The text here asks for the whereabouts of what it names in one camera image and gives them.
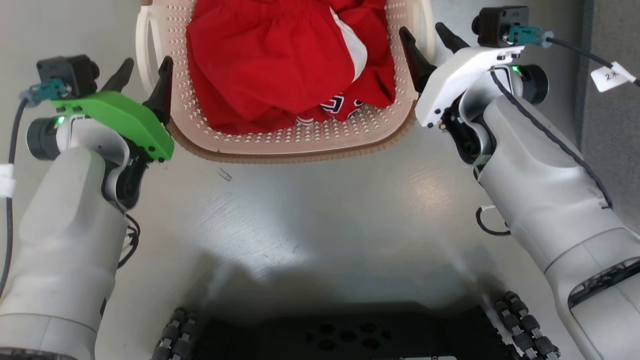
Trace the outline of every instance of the black cable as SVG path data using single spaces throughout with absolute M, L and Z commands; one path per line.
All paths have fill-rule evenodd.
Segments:
M 27 107 L 29 101 L 24 99 L 18 106 L 13 120 L 13 129 L 11 130 L 11 140 L 9 144 L 9 164 L 15 164 L 15 151 L 18 144 L 18 129 L 20 128 L 20 120 L 24 108 Z M 11 257 L 13 253 L 13 199 L 6 198 L 6 253 L 4 255 L 4 268 L 2 270 L 2 278 L 0 279 L 0 299 L 4 293 L 7 278 L 9 278 L 9 268 L 11 267 Z
M 138 224 L 136 219 L 131 217 L 129 214 L 126 214 L 126 217 L 135 226 L 135 228 L 131 226 L 127 226 L 129 230 L 133 231 L 132 233 L 129 233 L 129 237 L 131 239 L 131 242 L 129 242 L 129 245 L 131 245 L 131 250 L 129 251 L 129 253 L 127 253 L 127 255 L 125 255 L 125 257 L 122 260 L 120 260 L 120 262 L 118 263 L 118 268 L 122 268 L 127 263 L 127 261 L 131 259 L 133 254 L 138 249 L 138 244 L 140 242 L 140 232 L 141 232 L 140 225 Z
M 484 226 L 484 224 L 482 223 L 482 218 L 481 218 L 481 214 L 482 213 L 483 213 L 482 208 L 478 208 L 478 211 L 476 211 L 476 221 L 477 221 L 478 225 L 480 226 L 480 229 L 482 229 L 487 234 L 494 235 L 494 236 L 509 236 L 509 235 L 511 235 L 511 231 L 502 231 L 501 232 L 501 231 L 489 230 L 489 228 Z
M 538 119 L 536 119 L 535 116 L 531 115 L 531 113 L 529 113 L 527 109 L 525 109 L 524 106 L 522 106 L 522 104 L 520 104 L 520 102 L 517 101 L 515 97 L 513 97 L 511 92 L 509 92 L 504 87 L 504 85 L 502 85 L 500 80 L 498 80 L 498 77 L 495 75 L 495 70 L 491 71 L 491 77 L 493 78 L 493 82 L 500 89 L 500 92 L 502 92 L 502 94 L 507 97 L 507 100 L 509 100 L 511 104 L 513 104 L 516 108 L 518 108 L 518 110 L 520 110 L 520 113 L 522 113 L 522 115 L 526 116 L 529 120 L 531 120 L 534 126 L 536 126 L 540 131 L 542 131 L 549 139 L 551 139 L 551 141 L 556 143 L 556 145 L 560 146 L 560 149 L 562 149 L 562 151 L 567 153 L 567 155 L 571 156 L 571 158 L 576 163 L 578 163 L 578 165 L 583 167 L 583 169 L 587 172 L 587 175 L 589 175 L 589 177 L 592 178 L 592 180 L 594 180 L 594 182 L 598 186 L 598 189 L 600 189 L 600 191 L 602 192 L 602 195 L 604 196 L 604 199 L 607 201 L 608 206 L 611 209 L 613 209 L 613 202 L 611 201 L 611 197 L 609 196 L 607 189 L 605 189 L 604 184 L 602 183 L 600 178 L 596 175 L 596 173 L 593 171 L 593 169 L 591 169 L 591 167 L 586 162 L 584 162 L 584 160 L 580 159 L 580 157 L 577 156 L 571 149 L 569 149 L 569 147 L 565 145 L 564 142 L 562 142 L 562 140 L 558 139 L 556 135 L 554 135 L 551 131 L 549 131 L 549 129 L 547 129 L 547 127 L 541 124 L 540 121 L 538 121 Z
M 547 41 L 556 45 L 560 45 L 562 47 L 566 47 L 567 49 L 571 49 L 573 51 L 577 51 L 578 53 L 582 54 L 583 56 L 588 57 L 589 59 L 603 65 L 606 66 L 608 68 L 612 68 L 613 64 L 610 61 L 607 61 L 593 53 L 590 53 L 589 51 L 586 51 L 584 49 L 581 49 L 580 47 L 574 46 L 569 44 L 568 42 L 564 41 L 564 40 L 560 40 L 557 38 L 547 38 Z

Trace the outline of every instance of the white basket handle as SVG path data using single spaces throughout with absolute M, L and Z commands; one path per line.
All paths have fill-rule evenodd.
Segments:
M 148 32 L 149 26 L 151 26 L 151 35 L 153 37 L 153 46 L 156 50 L 156 62 L 157 67 L 152 70 L 149 60 L 149 43 Z M 154 81 L 154 73 L 160 68 L 164 54 L 160 43 L 160 30 L 156 16 L 153 12 L 152 5 L 143 5 L 138 14 L 138 22 L 136 23 L 136 57 L 138 59 L 138 70 L 140 70 L 140 78 L 142 79 L 142 85 L 147 92 L 147 95 L 151 95 L 156 86 Z

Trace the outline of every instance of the red clothing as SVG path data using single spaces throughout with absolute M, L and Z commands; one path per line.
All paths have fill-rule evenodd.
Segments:
M 198 0 L 187 28 L 187 56 L 209 125 L 246 134 L 290 127 L 298 115 L 309 119 L 304 116 L 309 113 L 322 121 L 328 116 L 318 105 L 339 93 L 377 107 L 392 104 L 394 64 L 384 3 Z M 369 53 L 355 82 L 353 60 L 330 6 Z

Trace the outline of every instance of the white tag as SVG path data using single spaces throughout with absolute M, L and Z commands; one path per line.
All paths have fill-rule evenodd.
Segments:
M 630 80 L 626 76 L 628 72 L 622 66 L 620 66 L 620 64 L 616 62 L 612 64 L 614 65 L 613 69 L 610 69 L 604 66 L 591 73 L 591 78 L 593 79 L 593 82 L 596 84 L 596 87 L 598 88 L 599 92 L 605 92 L 605 91 L 611 90 L 624 83 L 628 83 Z
M 0 165 L 0 198 L 13 197 L 15 193 L 15 179 L 13 178 L 13 165 Z

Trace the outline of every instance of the pink plastic basket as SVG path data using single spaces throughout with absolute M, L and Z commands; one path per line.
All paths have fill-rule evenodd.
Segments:
M 136 28 L 138 67 L 145 90 L 151 93 L 157 66 L 150 64 L 150 38 L 158 62 L 174 60 L 170 133 L 185 149 L 208 160 L 233 163 L 307 162 L 343 158 L 384 149 L 396 143 L 415 122 L 413 89 L 398 31 L 406 26 L 422 50 L 435 51 L 428 0 L 388 0 L 389 40 L 396 63 L 396 102 L 385 109 L 364 107 L 345 122 L 330 120 L 311 126 L 297 125 L 269 134 L 227 135 L 212 130 L 195 97 L 186 54 L 186 27 L 196 0 L 143 0 Z

